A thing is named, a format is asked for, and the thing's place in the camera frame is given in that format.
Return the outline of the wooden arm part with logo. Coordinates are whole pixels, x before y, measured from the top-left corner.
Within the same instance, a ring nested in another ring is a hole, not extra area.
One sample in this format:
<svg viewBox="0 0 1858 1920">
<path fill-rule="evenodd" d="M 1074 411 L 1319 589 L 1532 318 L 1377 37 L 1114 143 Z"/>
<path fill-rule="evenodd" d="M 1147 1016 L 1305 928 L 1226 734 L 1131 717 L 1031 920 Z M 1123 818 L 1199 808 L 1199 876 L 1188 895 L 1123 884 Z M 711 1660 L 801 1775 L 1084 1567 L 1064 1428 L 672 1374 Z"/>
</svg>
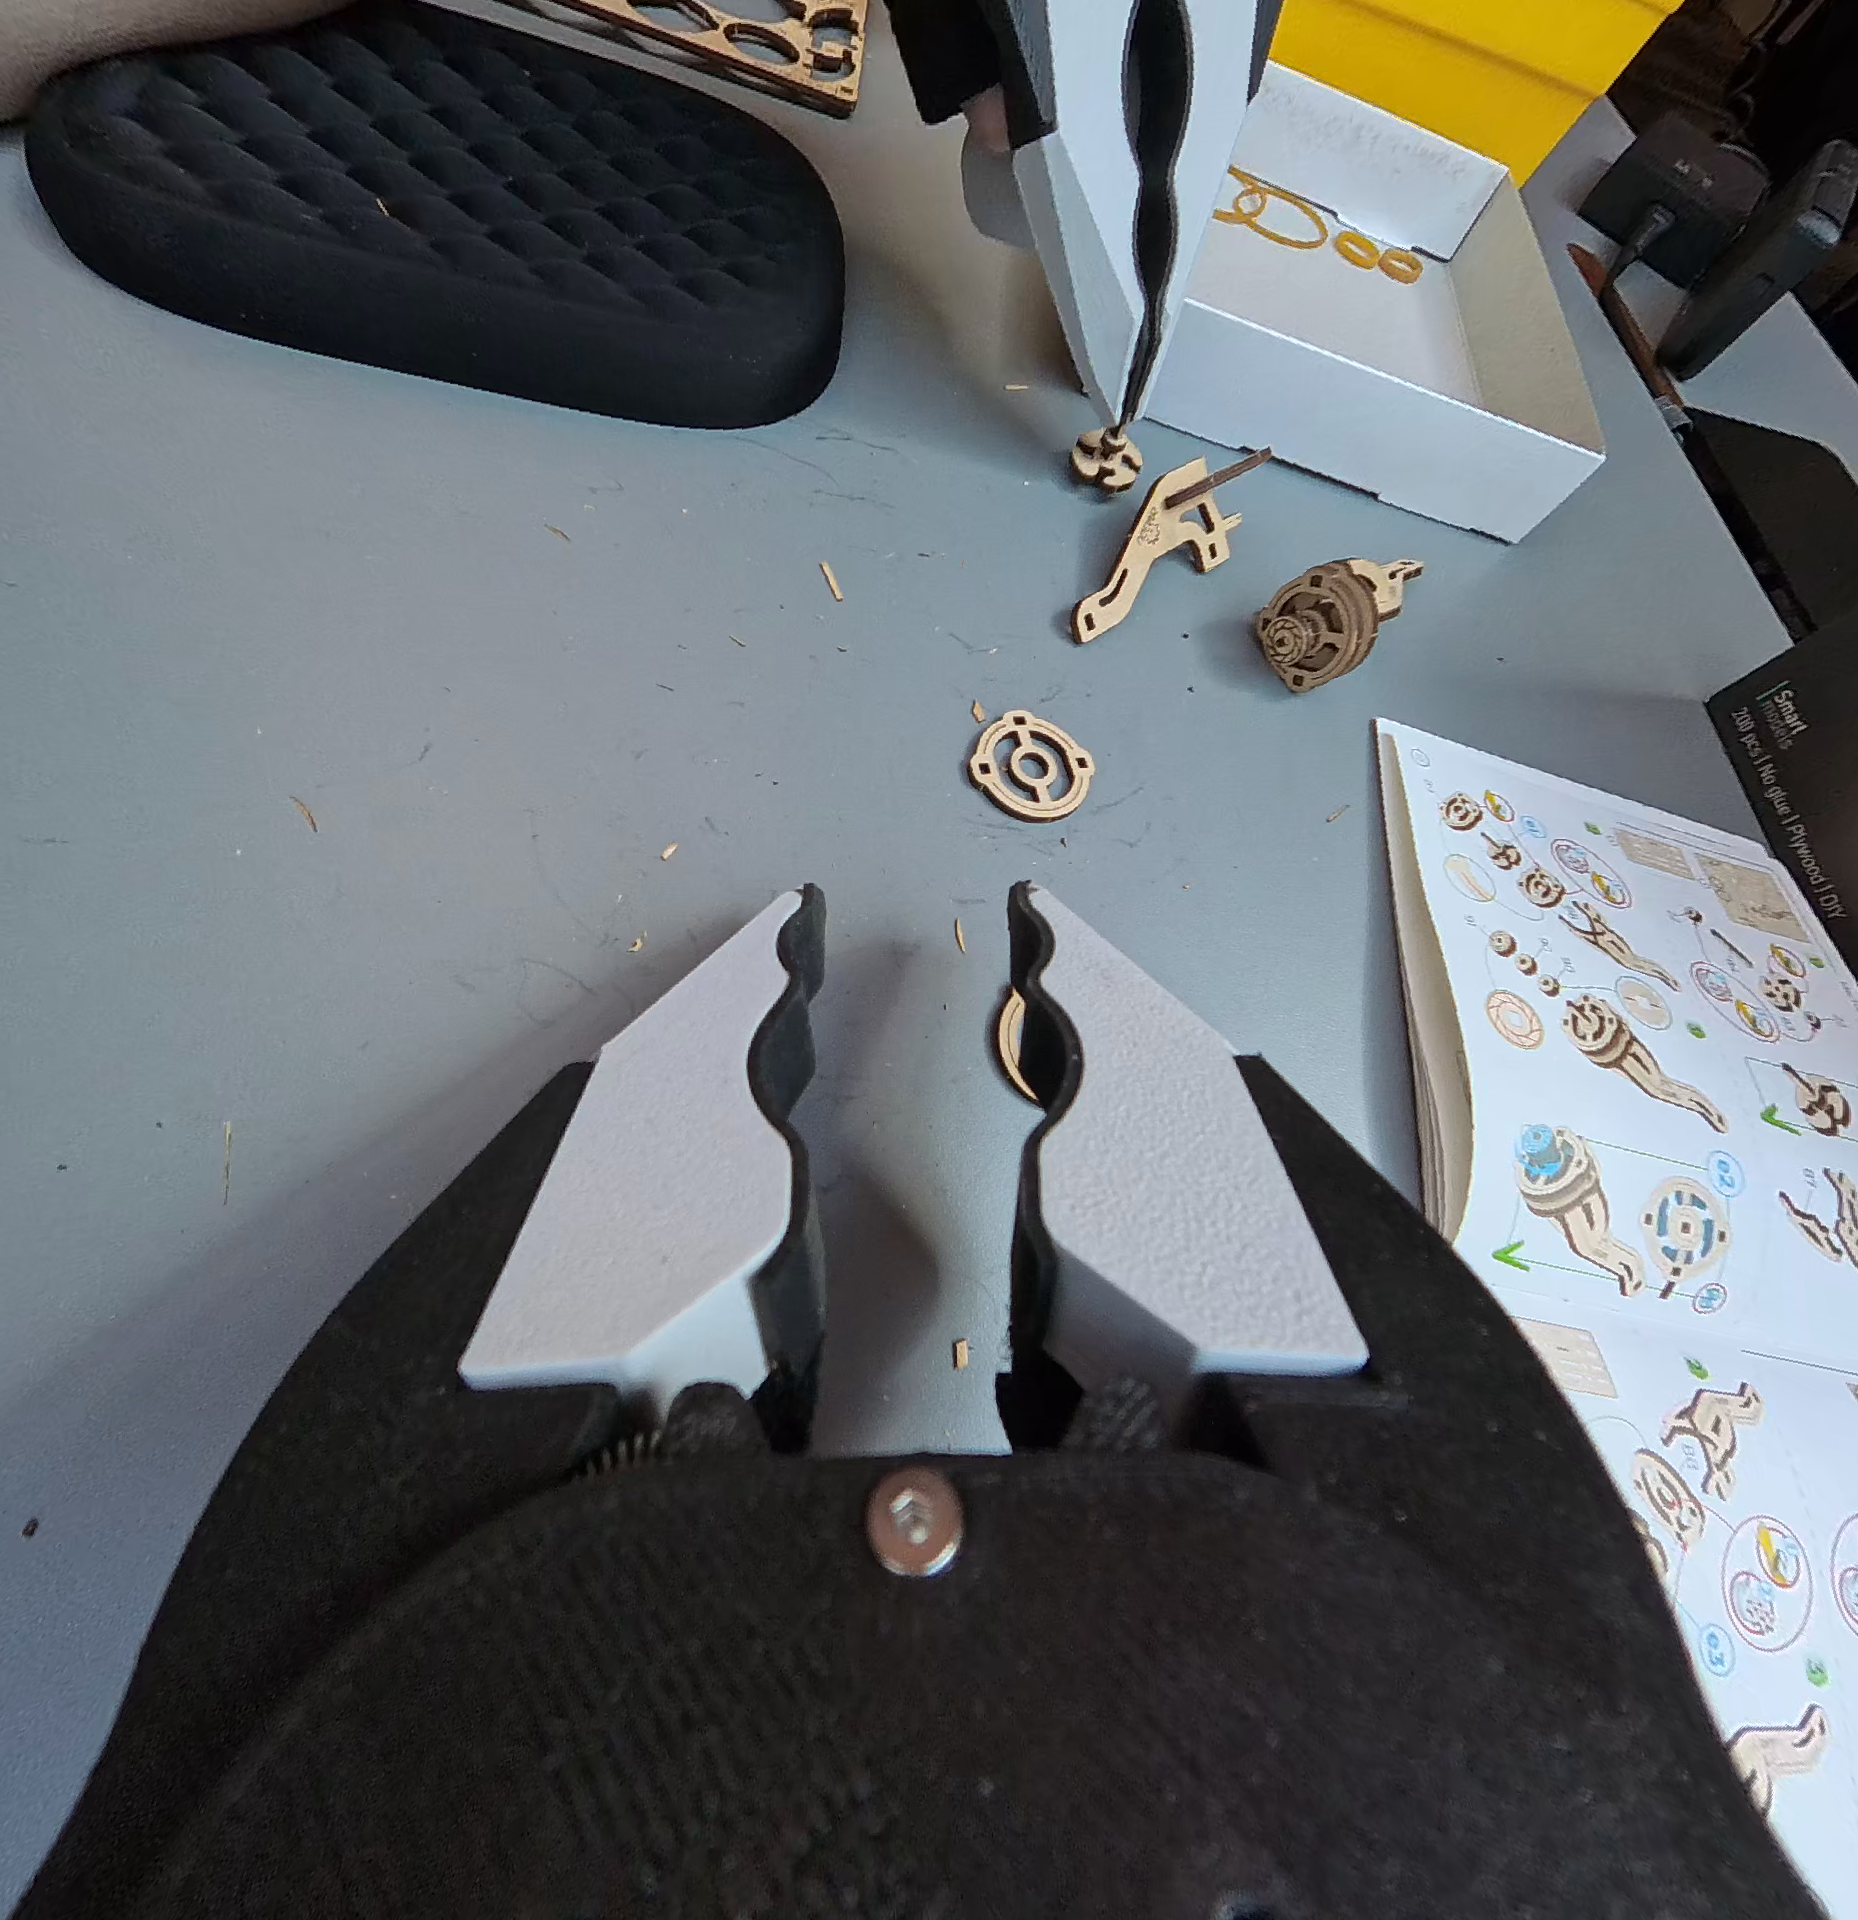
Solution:
<svg viewBox="0 0 1858 1920">
<path fill-rule="evenodd" d="M 1123 537 L 1106 589 L 1084 596 L 1084 600 L 1070 605 L 1070 641 L 1114 631 L 1114 627 L 1131 620 L 1131 600 L 1142 600 L 1142 589 L 1147 589 L 1147 570 L 1153 570 L 1162 552 L 1188 546 L 1191 570 L 1216 570 L 1216 564 L 1237 552 L 1226 537 L 1242 527 L 1242 515 L 1226 515 L 1216 488 L 1199 488 L 1199 502 L 1188 502 L 1188 504 L 1162 504 L 1162 502 L 1188 488 L 1191 477 L 1210 477 L 1210 458 L 1162 472 L 1162 477 L 1147 487 L 1147 502 L 1142 502 L 1142 515 L 1131 515 L 1131 537 Z"/>
</svg>

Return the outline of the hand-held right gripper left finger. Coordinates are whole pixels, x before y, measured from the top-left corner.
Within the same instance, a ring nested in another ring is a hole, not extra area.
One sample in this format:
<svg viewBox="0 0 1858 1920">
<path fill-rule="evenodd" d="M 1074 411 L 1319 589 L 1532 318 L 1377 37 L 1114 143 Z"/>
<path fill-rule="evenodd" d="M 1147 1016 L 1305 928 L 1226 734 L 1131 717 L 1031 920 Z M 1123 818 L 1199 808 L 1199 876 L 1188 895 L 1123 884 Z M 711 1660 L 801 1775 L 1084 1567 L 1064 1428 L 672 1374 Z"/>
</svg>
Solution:
<svg viewBox="0 0 1858 1920">
<path fill-rule="evenodd" d="M 595 1050 L 460 1354 L 468 1391 L 609 1379 L 661 1423 L 726 1379 L 773 1449 L 814 1447 L 829 1268 L 794 1103 L 821 970 L 829 895 L 801 884 Z"/>
</svg>

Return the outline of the dark grey device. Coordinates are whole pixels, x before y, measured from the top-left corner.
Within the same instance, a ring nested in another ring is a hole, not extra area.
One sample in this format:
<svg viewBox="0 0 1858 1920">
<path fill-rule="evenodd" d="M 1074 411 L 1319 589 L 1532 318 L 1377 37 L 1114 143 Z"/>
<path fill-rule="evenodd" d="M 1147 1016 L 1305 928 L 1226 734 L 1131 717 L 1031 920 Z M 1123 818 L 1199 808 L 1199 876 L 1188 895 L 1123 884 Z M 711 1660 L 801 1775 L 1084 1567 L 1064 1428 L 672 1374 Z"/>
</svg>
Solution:
<svg viewBox="0 0 1858 1920">
<path fill-rule="evenodd" d="M 1799 298 L 1844 241 L 1849 206 L 1858 143 L 1824 143 L 1782 196 L 1755 206 L 1736 249 L 1690 285 L 1678 318 L 1655 344 L 1663 371 L 1706 371 L 1714 353 L 1736 353 L 1736 332 L 1750 332 L 1782 298 Z"/>
</svg>

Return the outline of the white cardboard box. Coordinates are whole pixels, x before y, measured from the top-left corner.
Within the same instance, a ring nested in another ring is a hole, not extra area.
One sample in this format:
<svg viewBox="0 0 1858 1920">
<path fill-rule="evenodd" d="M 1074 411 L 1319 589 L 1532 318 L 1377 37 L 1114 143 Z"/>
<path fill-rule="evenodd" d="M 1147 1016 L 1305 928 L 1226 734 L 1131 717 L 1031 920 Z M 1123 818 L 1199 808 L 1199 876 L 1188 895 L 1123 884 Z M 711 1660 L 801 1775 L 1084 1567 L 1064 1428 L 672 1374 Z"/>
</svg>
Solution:
<svg viewBox="0 0 1858 1920">
<path fill-rule="evenodd" d="M 1153 367 L 1162 429 L 1271 443 L 1285 472 L 1485 537 L 1537 527 L 1611 458 L 1499 154 L 1266 60 L 1237 161 L 1319 206 L 1326 236 L 1423 249 L 1423 281 L 1360 270 L 1339 241 L 1216 223 L 1226 178 Z"/>
</svg>

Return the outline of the yellow plastic bin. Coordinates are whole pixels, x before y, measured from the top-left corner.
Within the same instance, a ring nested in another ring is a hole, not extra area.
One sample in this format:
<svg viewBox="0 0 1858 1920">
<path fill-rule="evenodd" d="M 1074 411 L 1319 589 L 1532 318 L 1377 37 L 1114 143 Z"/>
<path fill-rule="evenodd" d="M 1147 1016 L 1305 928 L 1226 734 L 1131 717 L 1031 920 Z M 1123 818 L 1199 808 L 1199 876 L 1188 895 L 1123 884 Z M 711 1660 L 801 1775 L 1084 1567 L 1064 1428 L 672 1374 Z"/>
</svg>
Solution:
<svg viewBox="0 0 1858 1920">
<path fill-rule="evenodd" d="M 1271 60 L 1532 178 L 1678 0 L 1285 0 Z"/>
</svg>

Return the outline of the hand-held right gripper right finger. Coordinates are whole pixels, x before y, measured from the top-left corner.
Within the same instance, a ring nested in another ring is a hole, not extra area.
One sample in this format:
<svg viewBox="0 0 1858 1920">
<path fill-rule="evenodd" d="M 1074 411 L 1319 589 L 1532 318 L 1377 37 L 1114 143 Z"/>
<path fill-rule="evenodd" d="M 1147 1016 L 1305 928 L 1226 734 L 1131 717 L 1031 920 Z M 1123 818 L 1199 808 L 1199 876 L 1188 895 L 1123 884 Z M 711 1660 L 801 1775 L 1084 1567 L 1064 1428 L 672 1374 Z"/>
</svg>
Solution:
<svg viewBox="0 0 1858 1920">
<path fill-rule="evenodd" d="M 1020 1084 L 1011 1447 L 1114 1379 L 1182 1436 L 1210 1374 L 1360 1374 L 1370 1331 L 1237 1042 L 1052 890 L 1011 895 Z"/>
</svg>

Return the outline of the black box device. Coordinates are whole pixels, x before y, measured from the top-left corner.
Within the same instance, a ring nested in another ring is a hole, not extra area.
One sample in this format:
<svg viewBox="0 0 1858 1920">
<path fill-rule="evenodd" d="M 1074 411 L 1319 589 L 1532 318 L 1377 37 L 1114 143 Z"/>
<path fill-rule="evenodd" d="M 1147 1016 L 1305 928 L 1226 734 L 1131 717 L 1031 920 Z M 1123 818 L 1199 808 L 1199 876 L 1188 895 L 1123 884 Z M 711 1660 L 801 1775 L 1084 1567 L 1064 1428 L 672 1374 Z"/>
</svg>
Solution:
<svg viewBox="0 0 1858 1920">
<path fill-rule="evenodd" d="M 1574 206 L 1595 236 L 1611 236 L 1621 262 L 1693 285 L 1736 236 L 1755 221 L 1769 168 L 1750 150 L 1711 143 L 1690 117 L 1655 117 Z"/>
</svg>

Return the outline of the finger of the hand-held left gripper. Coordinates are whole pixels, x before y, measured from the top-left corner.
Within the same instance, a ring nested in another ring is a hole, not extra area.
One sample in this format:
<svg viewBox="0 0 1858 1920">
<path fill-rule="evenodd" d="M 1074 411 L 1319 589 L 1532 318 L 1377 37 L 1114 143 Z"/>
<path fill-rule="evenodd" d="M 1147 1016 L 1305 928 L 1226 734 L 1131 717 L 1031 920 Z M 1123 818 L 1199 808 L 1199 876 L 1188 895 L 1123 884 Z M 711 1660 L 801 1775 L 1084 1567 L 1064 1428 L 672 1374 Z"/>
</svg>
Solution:
<svg viewBox="0 0 1858 1920">
<path fill-rule="evenodd" d="M 1147 390 L 1266 79 L 1266 0 L 1147 0 Z"/>
<path fill-rule="evenodd" d="M 1106 423 L 1142 411 L 1153 270 L 1142 206 L 1172 143 L 1172 57 L 1153 10 L 1016 10 L 1016 196 L 1064 303 L 1070 358 Z"/>
</svg>

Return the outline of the black quilted cushion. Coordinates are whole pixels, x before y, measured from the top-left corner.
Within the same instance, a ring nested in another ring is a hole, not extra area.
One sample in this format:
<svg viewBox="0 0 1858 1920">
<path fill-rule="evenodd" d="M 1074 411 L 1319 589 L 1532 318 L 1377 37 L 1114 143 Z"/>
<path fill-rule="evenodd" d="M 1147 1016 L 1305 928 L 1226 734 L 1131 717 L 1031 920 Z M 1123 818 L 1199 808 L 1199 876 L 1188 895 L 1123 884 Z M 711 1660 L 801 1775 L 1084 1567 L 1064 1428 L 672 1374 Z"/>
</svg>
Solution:
<svg viewBox="0 0 1858 1920">
<path fill-rule="evenodd" d="M 765 117 L 448 10 L 84 60 L 25 161 L 105 281 L 355 367 L 760 429 L 845 358 L 845 221 Z"/>
</svg>

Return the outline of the wooden laser-cut part sheet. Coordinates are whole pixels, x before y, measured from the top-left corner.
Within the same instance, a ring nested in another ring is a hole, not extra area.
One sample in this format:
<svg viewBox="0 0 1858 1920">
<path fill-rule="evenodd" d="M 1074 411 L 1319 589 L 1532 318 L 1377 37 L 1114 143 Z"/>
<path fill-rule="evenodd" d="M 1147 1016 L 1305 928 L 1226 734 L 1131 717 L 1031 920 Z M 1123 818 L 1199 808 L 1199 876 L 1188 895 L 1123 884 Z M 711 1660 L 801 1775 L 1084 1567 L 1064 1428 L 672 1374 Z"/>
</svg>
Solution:
<svg viewBox="0 0 1858 1920">
<path fill-rule="evenodd" d="M 760 86 L 773 103 L 848 117 L 867 68 L 867 0 L 513 0 L 522 17 L 636 37 L 648 57 L 697 60 L 726 86 Z"/>
</svg>

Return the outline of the black product box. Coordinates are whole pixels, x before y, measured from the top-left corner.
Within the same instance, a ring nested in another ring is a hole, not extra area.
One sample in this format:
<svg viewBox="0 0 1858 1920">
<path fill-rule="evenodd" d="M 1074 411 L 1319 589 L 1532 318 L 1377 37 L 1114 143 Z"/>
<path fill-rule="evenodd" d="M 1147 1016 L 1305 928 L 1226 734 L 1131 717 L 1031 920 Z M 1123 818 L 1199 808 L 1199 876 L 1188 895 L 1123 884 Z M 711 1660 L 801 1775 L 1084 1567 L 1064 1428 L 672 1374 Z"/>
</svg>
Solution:
<svg viewBox="0 0 1858 1920">
<path fill-rule="evenodd" d="M 1858 972 L 1858 605 L 1711 691 L 1740 797 Z"/>
</svg>

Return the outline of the black flat case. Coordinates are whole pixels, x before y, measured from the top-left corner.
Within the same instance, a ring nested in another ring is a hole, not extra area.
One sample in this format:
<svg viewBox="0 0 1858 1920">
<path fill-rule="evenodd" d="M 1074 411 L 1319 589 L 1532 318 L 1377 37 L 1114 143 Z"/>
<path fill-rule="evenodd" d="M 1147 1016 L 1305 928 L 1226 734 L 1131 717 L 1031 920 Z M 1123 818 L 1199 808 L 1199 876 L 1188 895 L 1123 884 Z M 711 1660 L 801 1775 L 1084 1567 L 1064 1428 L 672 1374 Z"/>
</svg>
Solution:
<svg viewBox="0 0 1858 1920">
<path fill-rule="evenodd" d="M 1678 443 L 1786 641 L 1858 620 L 1858 477 L 1824 443 L 1711 409 Z"/>
</svg>

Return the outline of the round wooden hub assembly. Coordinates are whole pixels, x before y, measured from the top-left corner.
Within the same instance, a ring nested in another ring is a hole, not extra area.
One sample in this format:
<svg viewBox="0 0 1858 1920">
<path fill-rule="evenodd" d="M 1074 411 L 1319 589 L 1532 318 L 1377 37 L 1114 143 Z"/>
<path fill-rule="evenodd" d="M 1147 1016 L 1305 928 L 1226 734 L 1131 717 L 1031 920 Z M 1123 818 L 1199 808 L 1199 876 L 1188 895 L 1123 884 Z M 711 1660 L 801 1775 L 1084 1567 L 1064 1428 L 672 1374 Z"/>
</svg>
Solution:
<svg viewBox="0 0 1858 1920">
<path fill-rule="evenodd" d="M 1423 564 L 1310 564 L 1255 605 L 1255 651 L 1285 691 L 1310 691 L 1377 652 Z"/>
</svg>

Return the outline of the open instruction booklet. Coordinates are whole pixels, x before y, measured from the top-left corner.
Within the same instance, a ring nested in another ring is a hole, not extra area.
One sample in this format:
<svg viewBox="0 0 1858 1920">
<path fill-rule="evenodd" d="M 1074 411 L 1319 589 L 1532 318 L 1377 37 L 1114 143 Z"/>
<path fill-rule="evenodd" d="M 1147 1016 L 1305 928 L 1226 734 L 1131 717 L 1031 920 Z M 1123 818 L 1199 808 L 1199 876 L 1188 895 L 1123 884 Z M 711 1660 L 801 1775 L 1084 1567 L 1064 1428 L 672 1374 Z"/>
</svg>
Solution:
<svg viewBox="0 0 1858 1920">
<path fill-rule="evenodd" d="M 1858 1914 L 1858 972 L 1724 826 L 1377 717 L 1423 1211 L 1611 1457 L 1711 1716 Z"/>
</svg>

